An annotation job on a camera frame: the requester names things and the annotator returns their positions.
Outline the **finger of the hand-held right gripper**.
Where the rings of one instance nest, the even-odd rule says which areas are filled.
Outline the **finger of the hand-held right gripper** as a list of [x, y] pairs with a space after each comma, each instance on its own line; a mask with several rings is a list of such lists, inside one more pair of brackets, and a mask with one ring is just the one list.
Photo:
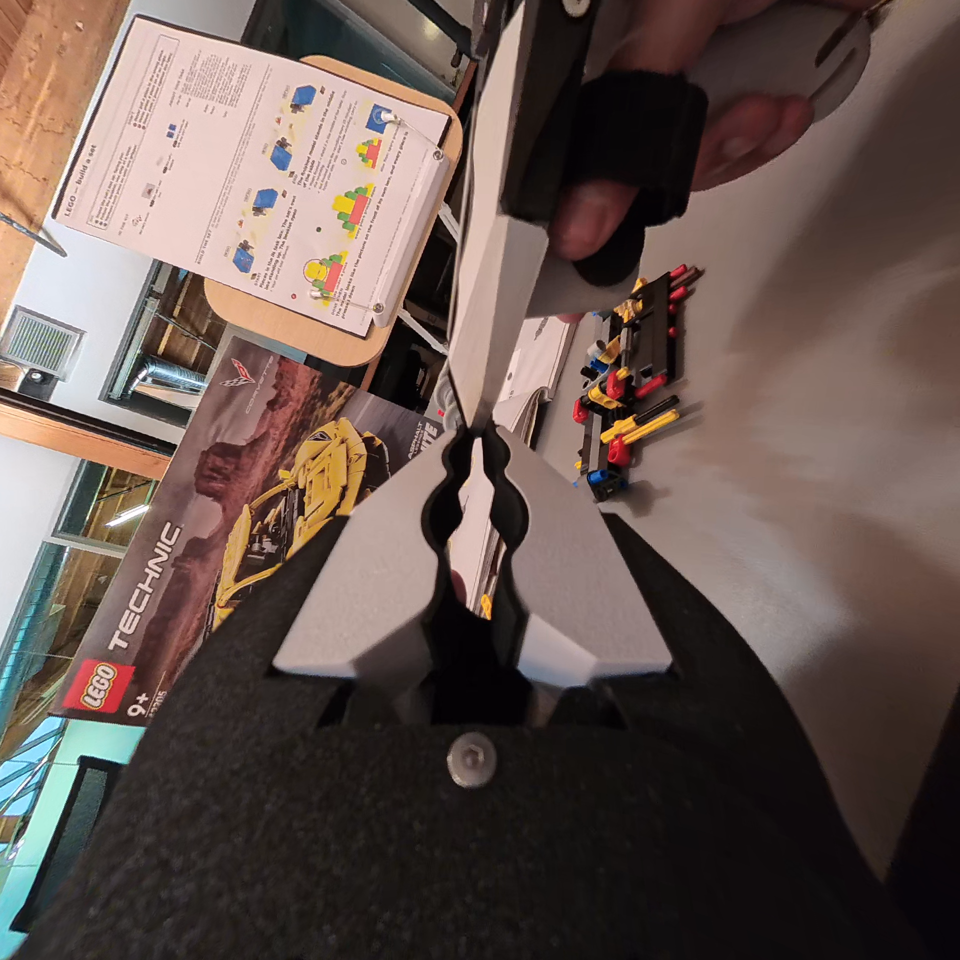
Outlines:
[[596, 285], [583, 278], [574, 264], [547, 251], [525, 309], [525, 318], [582, 317], [619, 306], [634, 289], [641, 258], [635, 258], [617, 282]]
[[525, 7], [512, 15], [476, 102], [470, 196], [449, 369], [466, 429], [484, 429], [506, 378], [546, 256], [546, 229], [502, 211], [501, 193], [529, 56]]

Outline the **wooden display board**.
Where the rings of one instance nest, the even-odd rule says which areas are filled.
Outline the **wooden display board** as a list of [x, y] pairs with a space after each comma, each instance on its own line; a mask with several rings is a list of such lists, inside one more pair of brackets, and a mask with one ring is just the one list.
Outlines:
[[414, 277], [426, 242], [438, 218], [449, 213], [445, 196], [453, 173], [459, 162], [464, 144], [462, 124], [449, 103], [416, 90], [390, 78], [382, 78], [370, 71], [358, 68], [333, 57], [321, 54], [305, 56], [301, 62], [354, 83], [375, 90], [380, 94], [410, 105], [432, 110], [447, 117], [447, 125], [439, 144], [447, 158], [447, 168], [438, 186], [438, 194], [432, 199], [424, 214], [422, 229], [414, 248], [413, 260], [393, 302], [385, 308], [388, 323], [384, 327], [372, 326], [364, 338], [332, 327], [317, 319], [307, 318], [289, 309], [272, 304], [252, 294], [238, 291], [228, 285], [207, 278], [204, 281], [206, 298], [213, 311], [225, 322], [281, 343], [288, 347], [316, 356], [340, 367], [354, 368], [375, 361], [384, 351], [390, 332], [402, 310], [406, 292]]

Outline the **lego set box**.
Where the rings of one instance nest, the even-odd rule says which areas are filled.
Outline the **lego set box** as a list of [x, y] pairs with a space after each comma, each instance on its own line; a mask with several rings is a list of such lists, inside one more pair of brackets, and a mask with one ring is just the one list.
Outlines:
[[51, 713], [146, 726], [258, 585], [442, 433], [435, 420], [231, 338]]

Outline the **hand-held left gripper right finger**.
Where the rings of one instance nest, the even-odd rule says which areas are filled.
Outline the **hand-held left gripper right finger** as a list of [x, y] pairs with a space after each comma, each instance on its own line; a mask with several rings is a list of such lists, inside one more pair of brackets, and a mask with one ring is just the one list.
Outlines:
[[486, 429], [483, 455], [505, 546], [491, 609], [499, 659], [552, 687], [664, 673], [671, 654], [591, 495], [502, 426]]

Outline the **metal duct pipe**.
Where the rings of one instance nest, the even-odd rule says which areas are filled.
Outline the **metal duct pipe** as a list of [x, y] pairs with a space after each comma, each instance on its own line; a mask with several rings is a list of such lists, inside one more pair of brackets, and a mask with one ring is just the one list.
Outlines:
[[203, 374], [158, 356], [143, 355], [127, 390], [133, 393], [141, 386], [159, 387], [183, 394], [200, 395], [207, 388]]

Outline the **open instruction booklet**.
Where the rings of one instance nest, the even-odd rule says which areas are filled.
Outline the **open instruction booklet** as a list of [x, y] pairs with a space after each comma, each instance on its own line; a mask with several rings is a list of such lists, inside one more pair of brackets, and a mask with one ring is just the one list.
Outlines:
[[553, 400], [576, 329], [557, 317], [527, 318], [522, 324], [492, 416], [529, 447], [541, 406]]

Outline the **wooden beam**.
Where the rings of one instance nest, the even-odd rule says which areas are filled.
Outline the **wooden beam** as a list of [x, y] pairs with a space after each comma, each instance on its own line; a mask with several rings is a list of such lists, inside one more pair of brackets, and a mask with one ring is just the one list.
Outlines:
[[1, 434], [159, 481], [176, 445], [30, 396], [1, 390]]

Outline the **printed instruction sheet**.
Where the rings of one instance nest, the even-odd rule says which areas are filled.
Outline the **printed instruction sheet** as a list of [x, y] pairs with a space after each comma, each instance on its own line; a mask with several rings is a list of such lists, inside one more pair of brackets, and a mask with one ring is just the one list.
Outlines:
[[364, 338], [402, 305], [459, 126], [380, 82], [138, 15], [54, 222]]

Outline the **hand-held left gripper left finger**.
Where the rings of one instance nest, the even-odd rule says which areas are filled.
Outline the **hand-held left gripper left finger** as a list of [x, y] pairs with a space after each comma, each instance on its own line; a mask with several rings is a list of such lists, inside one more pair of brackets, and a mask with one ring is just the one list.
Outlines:
[[273, 659], [278, 671], [356, 682], [420, 682], [431, 670], [423, 617], [437, 591], [438, 547], [425, 512], [452, 476], [468, 432], [445, 433], [345, 518]]

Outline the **white wall vent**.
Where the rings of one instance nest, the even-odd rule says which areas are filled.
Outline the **white wall vent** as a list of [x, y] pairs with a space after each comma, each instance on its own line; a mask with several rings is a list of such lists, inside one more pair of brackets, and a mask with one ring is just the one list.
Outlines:
[[67, 381], [87, 333], [37, 311], [15, 306], [3, 326], [1, 358], [25, 371]]

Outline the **lego car chassis assembly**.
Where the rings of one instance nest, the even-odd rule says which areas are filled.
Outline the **lego car chassis assembly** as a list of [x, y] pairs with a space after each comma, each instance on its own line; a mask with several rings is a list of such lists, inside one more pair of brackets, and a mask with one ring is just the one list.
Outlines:
[[599, 335], [580, 370], [572, 420], [582, 429], [574, 486], [615, 465], [629, 477], [642, 442], [680, 420], [678, 378], [686, 301], [704, 270], [679, 264], [655, 280], [640, 277], [627, 299], [600, 314]]

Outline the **person's right hand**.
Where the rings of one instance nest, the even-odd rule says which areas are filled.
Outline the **person's right hand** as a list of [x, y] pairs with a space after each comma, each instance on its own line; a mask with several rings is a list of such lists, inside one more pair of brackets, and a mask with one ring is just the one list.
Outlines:
[[[622, 37], [607, 71], [687, 73], [720, 27], [752, 18], [767, 1], [631, 1]], [[738, 180], [793, 146], [813, 122], [801, 97], [750, 94], [714, 116], [703, 131], [691, 182], [705, 191]], [[567, 188], [549, 227], [552, 253], [563, 260], [590, 257], [613, 237], [638, 189], [609, 179]]]

